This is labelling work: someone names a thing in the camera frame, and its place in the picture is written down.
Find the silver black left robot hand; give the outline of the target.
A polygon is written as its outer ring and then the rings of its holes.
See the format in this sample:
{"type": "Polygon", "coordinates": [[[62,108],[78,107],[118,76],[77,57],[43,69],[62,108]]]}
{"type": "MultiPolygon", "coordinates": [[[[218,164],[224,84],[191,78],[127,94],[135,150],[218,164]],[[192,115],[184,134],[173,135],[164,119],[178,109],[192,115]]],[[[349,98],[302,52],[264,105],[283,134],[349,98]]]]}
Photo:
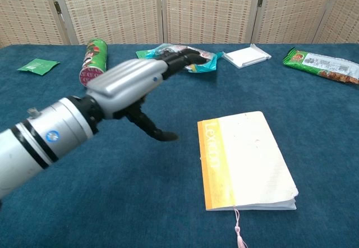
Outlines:
{"type": "Polygon", "coordinates": [[[151,59],[131,59],[92,79],[84,100],[90,119],[119,120],[126,117],[147,135],[158,141],[175,141],[173,132],[162,131],[141,110],[145,97],[164,80],[189,65],[201,65],[208,59],[191,48],[164,52],[151,59]]]}

